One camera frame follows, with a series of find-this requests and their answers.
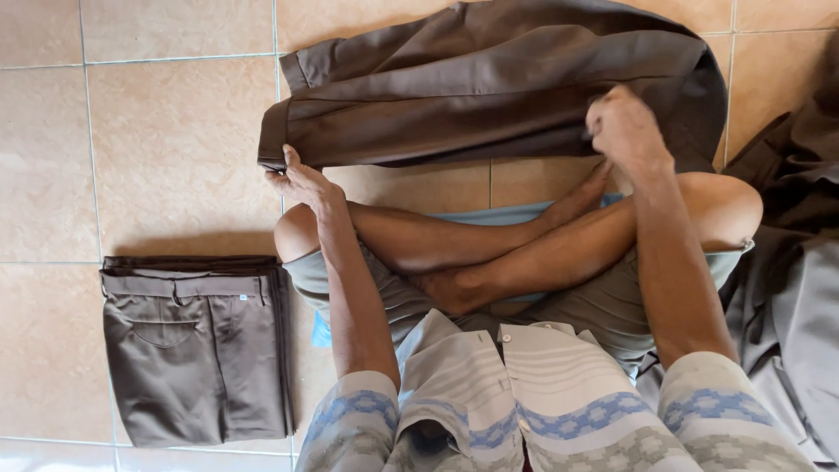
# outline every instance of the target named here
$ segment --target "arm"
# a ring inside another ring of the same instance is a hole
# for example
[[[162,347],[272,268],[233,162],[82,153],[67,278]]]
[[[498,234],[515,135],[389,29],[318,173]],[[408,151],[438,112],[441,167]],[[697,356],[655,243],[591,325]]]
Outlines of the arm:
[[[593,145],[634,187],[638,278],[662,365],[700,351],[737,362],[722,305],[675,179],[674,161],[649,109],[625,87],[591,106]]]
[[[382,298],[358,247],[343,190],[320,172],[300,163],[284,146],[286,174],[267,172],[281,194],[309,205],[317,219],[320,250],[326,261],[332,356],[340,379],[364,370],[385,374],[399,391],[399,367]]]

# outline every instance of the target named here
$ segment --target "folded brown trousers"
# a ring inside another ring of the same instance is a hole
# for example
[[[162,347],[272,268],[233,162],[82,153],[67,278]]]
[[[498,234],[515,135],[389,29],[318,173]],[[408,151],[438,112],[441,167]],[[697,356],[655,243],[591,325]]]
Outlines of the folded brown trousers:
[[[289,298],[273,256],[106,257],[105,341],[138,447],[294,432]]]
[[[678,171],[712,171],[726,120],[705,41],[605,0],[456,3],[280,64],[292,97],[263,117],[269,170],[285,168],[283,143],[314,167],[594,155],[586,111],[622,83],[655,112]]]

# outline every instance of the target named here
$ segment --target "back pocket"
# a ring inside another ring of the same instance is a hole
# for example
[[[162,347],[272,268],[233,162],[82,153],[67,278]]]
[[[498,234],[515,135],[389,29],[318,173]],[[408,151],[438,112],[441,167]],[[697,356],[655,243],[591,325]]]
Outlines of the back pocket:
[[[145,341],[159,348],[168,348],[183,343],[193,331],[198,322],[179,323],[146,323],[135,321],[134,333]]]

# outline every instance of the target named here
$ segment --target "hand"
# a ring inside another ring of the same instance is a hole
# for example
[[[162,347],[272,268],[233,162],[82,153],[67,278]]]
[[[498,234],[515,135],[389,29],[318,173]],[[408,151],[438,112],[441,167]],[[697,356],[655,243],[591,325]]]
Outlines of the hand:
[[[283,144],[285,153],[285,175],[278,172],[265,172],[265,178],[283,197],[293,198],[303,202],[312,210],[317,210],[325,204],[344,202],[347,197],[344,191],[330,182],[326,176],[308,165],[300,163],[300,155],[288,144]]]
[[[625,86],[614,87],[594,102],[586,115],[591,146],[627,173],[673,171],[673,156],[664,146],[653,112]]]

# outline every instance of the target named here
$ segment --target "gray shorts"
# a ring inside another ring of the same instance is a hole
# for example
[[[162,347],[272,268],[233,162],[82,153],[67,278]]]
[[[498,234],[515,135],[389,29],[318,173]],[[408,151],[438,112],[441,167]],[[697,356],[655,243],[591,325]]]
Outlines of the gray shorts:
[[[359,245],[382,296],[395,346],[402,343],[405,336],[432,308],[446,312],[434,299],[412,286],[403,276],[385,267],[364,244],[359,242]],[[725,283],[740,256],[753,246],[753,242],[749,241],[740,250],[705,254],[717,289]],[[314,252],[285,264],[284,268],[291,275],[295,290],[320,312],[328,324],[329,286],[323,254],[320,251]],[[635,248],[597,277],[579,286],[552,292],[511,316],[498,317],[479,311],[465,317],[452,318],[452,321],[464,331],[486,329],[493,338],[501,323],[551,321],[568,323],[578,333],[588,329],[603,349],[631,376],[634,376],[644,355],[654,348],[638,286],[638,252]]]

